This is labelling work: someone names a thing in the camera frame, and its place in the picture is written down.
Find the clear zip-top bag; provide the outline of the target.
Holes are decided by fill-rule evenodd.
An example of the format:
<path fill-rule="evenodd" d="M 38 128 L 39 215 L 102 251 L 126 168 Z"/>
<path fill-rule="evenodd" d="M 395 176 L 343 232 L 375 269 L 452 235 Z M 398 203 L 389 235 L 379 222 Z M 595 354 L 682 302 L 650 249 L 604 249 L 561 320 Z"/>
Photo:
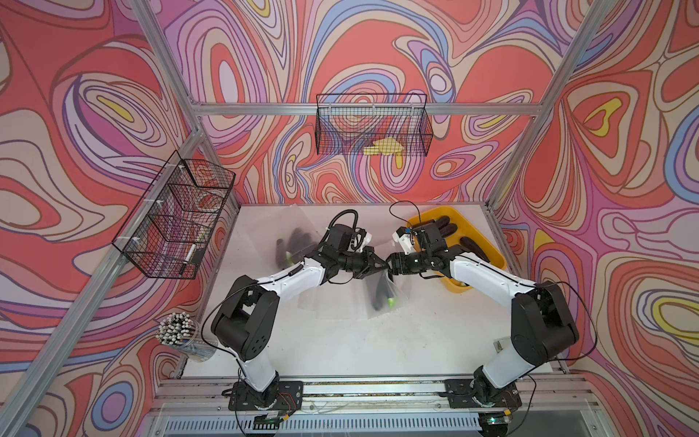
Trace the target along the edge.
<path fill-rule="evenodd" d="M 402 287 L 389 271 L 373 274 L 363 280 L 366 314 L 374 319 L 406 307 L 410 289 Z"/>
<path fill-rule="evenodd" d="M 299 206 L 243 207 L 241 213 L 240 233 L 269 273 L 300 262 L 320 242 L 320 233 Z"/>

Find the dark purple eggplant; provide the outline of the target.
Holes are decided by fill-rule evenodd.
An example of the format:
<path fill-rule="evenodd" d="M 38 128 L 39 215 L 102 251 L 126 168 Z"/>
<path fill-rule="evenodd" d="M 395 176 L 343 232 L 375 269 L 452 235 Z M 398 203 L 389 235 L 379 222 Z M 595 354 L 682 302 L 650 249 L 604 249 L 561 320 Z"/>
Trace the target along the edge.
<path fill-rule="evenodd" d="M 286 243 L 284 239 L 276 240 L 275 262 L 279 269 L 285 269 L 288 267 Z"/>

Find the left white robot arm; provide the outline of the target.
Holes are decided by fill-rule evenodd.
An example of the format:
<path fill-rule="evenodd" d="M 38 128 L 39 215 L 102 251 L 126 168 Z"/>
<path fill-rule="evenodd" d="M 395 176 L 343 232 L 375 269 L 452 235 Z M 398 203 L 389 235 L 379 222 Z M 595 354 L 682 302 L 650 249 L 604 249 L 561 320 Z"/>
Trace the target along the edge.
<path fill-rule="evenodd" d="M 364 229 L 333 224 L 315 248 L 292 266 L 265 278 L 243 275 L 236 279 L 206 324 L 225 353 L 235 357 L 249 389 L 265 393 L 279 380 L 266 348 L 284 300 L 330 283 L 341 272 L 362 280 L 389 269 L 388 262 L 365 244 L 367 238 Z"/>

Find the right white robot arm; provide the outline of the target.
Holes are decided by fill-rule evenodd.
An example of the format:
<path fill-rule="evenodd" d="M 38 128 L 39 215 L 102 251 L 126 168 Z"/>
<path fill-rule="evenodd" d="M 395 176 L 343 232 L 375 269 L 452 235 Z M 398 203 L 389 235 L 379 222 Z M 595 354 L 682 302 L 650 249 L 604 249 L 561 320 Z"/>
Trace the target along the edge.
<path fill-rule="evenodd" d="M 392 238 L 400 245 L 400 251 L 389 256 L 393 275 L 437 272 L 510 311 L 510 344 L 473 373 L 468 394 L 476 404 L 495 404 L 513 382 L 578 342 L 579 331 L 558 284 L 533 282 L 494 266 L 470 238 L 449 246 L 434 221 L 400 227 Z"/>

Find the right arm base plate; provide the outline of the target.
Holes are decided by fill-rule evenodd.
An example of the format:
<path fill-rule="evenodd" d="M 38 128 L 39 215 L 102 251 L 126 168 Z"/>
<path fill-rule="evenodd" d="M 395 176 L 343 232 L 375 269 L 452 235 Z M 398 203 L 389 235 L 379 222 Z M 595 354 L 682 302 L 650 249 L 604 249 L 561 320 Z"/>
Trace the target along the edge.
<path fill-rule="evenodd" d="M 440 397 L 453 409 L 507 409 L 516 411 L 522 400 L 514 382 L 504 388 L 494 388 L 486 380 L 449 379 L 444 382 Z"/>

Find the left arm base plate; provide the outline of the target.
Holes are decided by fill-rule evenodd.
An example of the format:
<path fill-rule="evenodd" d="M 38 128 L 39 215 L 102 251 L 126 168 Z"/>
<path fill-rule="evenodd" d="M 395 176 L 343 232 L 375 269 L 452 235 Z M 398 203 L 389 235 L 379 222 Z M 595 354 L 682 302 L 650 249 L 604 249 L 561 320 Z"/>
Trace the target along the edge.
<path fill-rule="evenodd" d="M 229 410 L 232 412 L 294 412 L 303 404 L 302 381 L 274 380 L 264 391 L 256 391 L 247 382 L 235 382 L 229 390 Z"/>

